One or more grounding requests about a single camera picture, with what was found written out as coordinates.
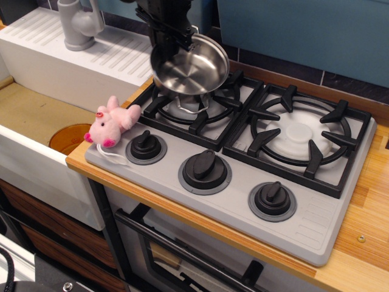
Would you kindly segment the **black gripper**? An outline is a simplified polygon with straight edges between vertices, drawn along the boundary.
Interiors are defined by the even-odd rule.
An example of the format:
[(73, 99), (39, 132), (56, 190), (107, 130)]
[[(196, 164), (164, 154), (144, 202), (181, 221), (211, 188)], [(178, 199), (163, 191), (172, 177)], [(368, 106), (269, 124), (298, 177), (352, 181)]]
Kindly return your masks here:
[(191, 1), (150, 0), (136, 3), (136, 15), (149, 27), (155, 64), (168, 61), (180, 48), (190, 50), (195, 33), (187, 17)]

